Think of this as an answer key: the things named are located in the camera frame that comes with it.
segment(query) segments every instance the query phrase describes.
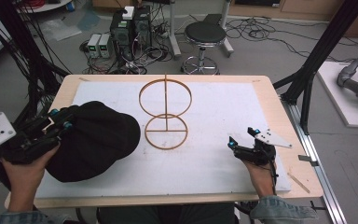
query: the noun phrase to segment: black pole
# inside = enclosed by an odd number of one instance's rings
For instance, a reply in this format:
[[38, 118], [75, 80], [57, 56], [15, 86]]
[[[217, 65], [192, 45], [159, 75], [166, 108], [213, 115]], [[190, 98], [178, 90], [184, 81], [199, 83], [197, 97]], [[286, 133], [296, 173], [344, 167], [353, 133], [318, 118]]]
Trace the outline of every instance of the black pole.
[[282, 95], [282, 100], [290, 105], [295, 105], [299, 95], [304, 92], [300, 126], [306, 134], [309, 133], [308, 117], [312, 81], [326, 58], [357, 17], [358, 0], [344, 1], [304, 65], [290, 77], [274, 83], [274, 88], [277, 89], [292, 82], [287, 92]]

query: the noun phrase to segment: black stool seat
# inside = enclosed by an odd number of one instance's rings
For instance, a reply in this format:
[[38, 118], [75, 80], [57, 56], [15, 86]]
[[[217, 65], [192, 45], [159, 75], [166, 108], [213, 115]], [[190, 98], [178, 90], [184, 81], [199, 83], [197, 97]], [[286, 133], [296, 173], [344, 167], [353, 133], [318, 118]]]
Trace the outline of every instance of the black stool seat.
[[226, 32], [219, 25], [197, 21], [186, 27], [185, 37], [196, 45], [214, 47], [222, 44], [226, 38]]

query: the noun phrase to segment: gray floor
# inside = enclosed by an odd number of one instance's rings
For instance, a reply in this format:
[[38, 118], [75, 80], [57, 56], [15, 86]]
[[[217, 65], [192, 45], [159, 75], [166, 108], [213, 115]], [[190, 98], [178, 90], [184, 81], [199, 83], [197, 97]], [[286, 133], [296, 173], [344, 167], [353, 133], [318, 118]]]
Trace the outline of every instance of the gray floor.
[[[108, 17], [100, 19], [96, 16], [103, 14]], [[82, 34], [80, 35], [62, 41], [53, 39], [48, 41], [62, 62], [74, 74], [81, 74], [88, 67], [86, 57], [79, 50], [79, 45], [89, 39], [93, 33], [108, 32], [110, 25], [110, 20], [105, 19], [109, 18], [110, 14], [94, 13], [87, 7], [79, 7], [75, 12], [58, 9], [39, 13], [36, 17], [40, 22], [63, 19], [68, 26], [78, 25], [81, 27]], [[176, 22], [179, 26], [190, 19], [190, 17], [183, 17], [177, 19]], [[239, 22], [234, 21], [232, 24], [238, 25]], [[269, 25], [277, 30], [313, 38], [319, 38], [326, 28], [326, 24], [296, 26], [278, 21], [270, 21]], [[230, 31], [228, 34], [238, 36], [234, 31]], [[290, 43], [295, 49], [303, 51], [311, 51], [316, 44], [315, 40], [282, 32], [271, 33], [270, 37], [280, 38]], [[182, 58], [177, 61], [150, 64], [147, 66], [148, 74], [181, 74], [182, 60], [189, 55], [198, 53], [197, 49], [185, 43], [181, 35], [178, 35], [177, 38], [183, 52]], [[208, 57], [216, 60], [222, 75], [265, 75], [275, 82], [293, 74], [306, 61], [305, 57], [291, 52], [282, 42], [270, 40], [254, 42], [232, 37], [228, 40], [235, 50], [231, 57], [228, 58], [221, 49], [212, 49], [206, 52]], [[35, 41], [42, 48], [40, 39], [36, 38]], [[346, 39], [342, 39], [341, 42], [351, 43]], [[331, 56], [341, 61], [357, 58], [358, 46], [337, 45]], [[277, 93], [283, 93], [286, 89], [286, 86], [282, 87], [277, 90]], [[0, 111], [4, 111], [10, 120], [14, 120], [26, 105], [27, 100], [27, 82], [16, 64], [3, 50], [0, 52]], [[298, 104], [301, 106], [301, 98], [299, 98]], [[346, 221], [347, 223], [358, 223], [358, 128], [345, 126], [317, 77], [314, 79], [309, 123], [313, 144], [318, 151]], [[5, 210], [3, 202], [6, 196], [7, 190], [0, 186], [0, 213]], [[315, 206], [324, 206], [321, 199], [312, 200], [315, 202]], [[310, 200], [292, 200], [292, 202], [310, 205]], [[45, 212], [48, 214], [70, 213], [74, 217], [76, 216], [74, 209], [54, 209]], [[84, 208], [82, 212], [89, 223], [94, 223], [93, 208]], [[319, 221], [307, 223], [330, 223], [325, 211], [318, 211], [318, 214]], [[248, 223], [246, 219], [246, 216], [241, 215], [241, 223]]]

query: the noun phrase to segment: hand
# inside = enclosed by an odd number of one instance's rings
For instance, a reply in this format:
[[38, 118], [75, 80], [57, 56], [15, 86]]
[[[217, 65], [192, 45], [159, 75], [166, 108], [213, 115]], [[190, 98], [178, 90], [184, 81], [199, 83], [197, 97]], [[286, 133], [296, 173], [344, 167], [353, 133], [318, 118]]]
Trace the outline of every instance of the hand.
[[248, 161], [242, 161], [246, 168], [249, 171], [251, 176], [252, 184], [255, 187], [255, 191], [259, 198], [274, 195], [274, 190], [272, 189], [272, 177], [269, 164], [264, 166], [257, 166]]
[[60, 145], [56, 146], [31, 164], [13, 165], [11, 162], [1, 159], [11, 185], [10, 203], [7, 209], [9, 212], [33, 210], [34, 196], [42, 181], [45, 167], [59, 147]]

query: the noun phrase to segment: black cloth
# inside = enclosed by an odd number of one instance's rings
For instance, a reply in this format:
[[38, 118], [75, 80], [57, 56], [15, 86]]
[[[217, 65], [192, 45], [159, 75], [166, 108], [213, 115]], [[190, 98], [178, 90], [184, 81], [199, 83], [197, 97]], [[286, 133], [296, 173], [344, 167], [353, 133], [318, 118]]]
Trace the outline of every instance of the black cloth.
[[100, 175], [138, 146], [141, 130], [134, 117], [96, 101], [65, 109], [74, 115], [73, 127], [47, 166], [57, 180], [76, 182]]

